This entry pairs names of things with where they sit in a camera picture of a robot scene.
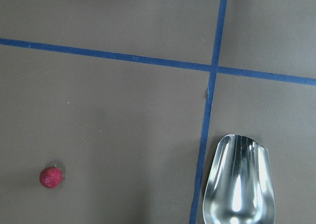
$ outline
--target metallic object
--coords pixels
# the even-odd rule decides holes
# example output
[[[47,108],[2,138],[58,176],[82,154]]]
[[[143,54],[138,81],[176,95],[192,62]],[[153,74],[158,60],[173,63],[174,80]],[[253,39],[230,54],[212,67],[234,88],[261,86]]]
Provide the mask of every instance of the metallic object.
[[[227,135],[216,149],[203,202],[205,224],[274,224],[275,197],[268,151]]]

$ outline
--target gray surface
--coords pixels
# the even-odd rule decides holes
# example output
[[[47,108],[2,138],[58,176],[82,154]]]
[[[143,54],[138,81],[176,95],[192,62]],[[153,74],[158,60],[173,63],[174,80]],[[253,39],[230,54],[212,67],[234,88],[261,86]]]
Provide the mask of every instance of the gray surface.
[[[219,0],[0,0],[0,37],[211,62]]]
[[[276,224],[311,224],[316,206],[316,88],[218,75],[203,187],[219,140],[249,136],[268,149]],[[203,224],[202,205],[198,223]]]
[[[208,73],[0,47],[0,223],[186,223]],[[47,163],[66,167],[55,190]]]
[[[316,77],[316,0],[228,0],[220,65]]]

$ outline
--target blue tape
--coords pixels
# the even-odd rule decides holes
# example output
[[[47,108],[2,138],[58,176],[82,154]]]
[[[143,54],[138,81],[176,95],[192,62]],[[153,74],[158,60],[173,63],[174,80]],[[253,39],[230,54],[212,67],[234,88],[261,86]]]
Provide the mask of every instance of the blue tape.
[[[214,97],[214,91],[215,91],[219,55],[221,51],[226,5],[227,5],[227,0],[220,0],[214,47],[213,47],[212,62],[211,62],[211,70],[210,70],[208,87],[207,87],[207,100],[205,103],[203,125],[202,125],[202,131],[201,131],[201,141],[200,141],[198,158],[197,158],[197,172],[196,172],[196,179],[195,179],[195,185],[194,185],[194,196],[193,196],[193,201],[191,204],[189,224],[195,224],[197,222],[198,203],[199,203],[199,197],[200,197],[201,185],[202,185],[209,123],[211,121],[211,115],[212,115],[212,104],[213,104],[213,97]]]
[[[274,74],[269,72],[258,72],[230,67],[218,67],[218,73],[316,86],[316,79],[313,78]]]
[[[199,71],[205,71],[205,72],[210,71],[210,65],[206,65],[206,64],[143,57],[143,56],[136,56],[136,55],[130,55],[130,54],[123,54],[123,53],[84,49],[84,48],[78,48],[78,47],[49,45],[49,44],[41,44],[41,43],[19,41],[19,40],[9,40],[9,39],[0,39],[0,44],[16,46],[16,47],[40,49],[40,50],[46,50],[46,51],[78,54],[78,55],[91,56],[91,57],[101,57],[101,58],[108,58],[108,59],[122,60],[122,61],[129,61],[129,62],[146,63],[146,64],[160,65],[160,66],[167,66],[167,67],[192,69],[192,70],[199,70]]]

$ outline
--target blue grid line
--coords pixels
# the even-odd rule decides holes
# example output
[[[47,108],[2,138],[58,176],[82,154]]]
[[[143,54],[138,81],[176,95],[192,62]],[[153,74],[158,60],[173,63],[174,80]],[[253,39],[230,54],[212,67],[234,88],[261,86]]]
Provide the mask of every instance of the blue grid line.
[[[217,76],[217,71],[218,71],[218,61],[219,61],[219,56],[220,56],[220,51],[221,51],[226,5],[227,5],[227,0],[220,0],[214,47],[213,47],[212,62],[211,62],[211,70],[210,70],[208,87],[207,87],[207,99],[205,103],[204,118],[203,118],[203,125],[202,125],[202,131],[201,131],[201,140],[200,140],[198,158],[197,158],[197,171],[196,171],[196,178],[195,178],[195,185],[194,185],[194,196],[193,196],[193,200],[191,204],[189,224],[195,224],[197,222],[198,203],[199,203],[201,185],[202,185],[209,124],[210,124],[211,115],[212,115],[212,104],[213,104],[213,97],[214,97],[214,91],[215,91],[216,76]]]
[[[68,46],[61,46],[61,45],[41,44],[41,43],[11,40],[11,39],[0,38],[0,45],[25,47],[25,48],[31,48],[31,49],[70,53],[70,54],[77,54],[77,55],[84,55],[84,56],[91,56],[91,57],[101,57],[101,58],[107,58],[107,59],[113,59],[113,60],[146,63],[146,64],[152,64],[152,65],[158,65],[158,66],[192,69],[192,70],[198,70],[198,71],[204,71],[204,72],[209,72],[211,68],[211,66],[208,64],[175,61],[175,60],[161,59],[161,58],[143,57],[143,56],[137,56],[137,55],[131,55],[131,54],[99,51],[99,50],[84,49],[84,48],[78,48],[78,47],[68,47]],[[298,77],[298,76],[276,74],[276,73],[269,73],[269,72],[260,72],[260,71],[219,66],[217,73],[316,86],[316,79],[314,78]]]

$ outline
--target red strawberry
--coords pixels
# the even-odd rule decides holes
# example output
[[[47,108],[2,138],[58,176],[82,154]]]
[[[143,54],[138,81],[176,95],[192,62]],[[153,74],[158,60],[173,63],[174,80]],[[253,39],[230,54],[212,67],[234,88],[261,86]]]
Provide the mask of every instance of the red strawberry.
[[[47,167],[39,175],[40,183],[46,188],[57,187],[64,179],[63,172],[58,167]]]

